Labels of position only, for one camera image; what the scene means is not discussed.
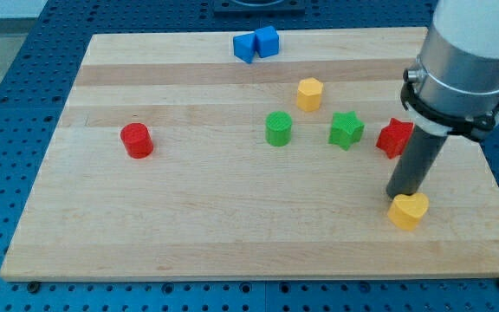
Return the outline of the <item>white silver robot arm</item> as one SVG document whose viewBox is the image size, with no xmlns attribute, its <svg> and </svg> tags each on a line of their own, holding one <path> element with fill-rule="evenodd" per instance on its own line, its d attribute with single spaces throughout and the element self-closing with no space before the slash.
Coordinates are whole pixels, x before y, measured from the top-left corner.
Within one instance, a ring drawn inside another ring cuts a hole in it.
<svg viewBox="0 0 499 312">
<path fill-rule="evenodd" d="M 404 72 L 401 100 L 424 132 L 483 140 L 499 124 L 499 0 L 440 0 Z"/>
</svg>

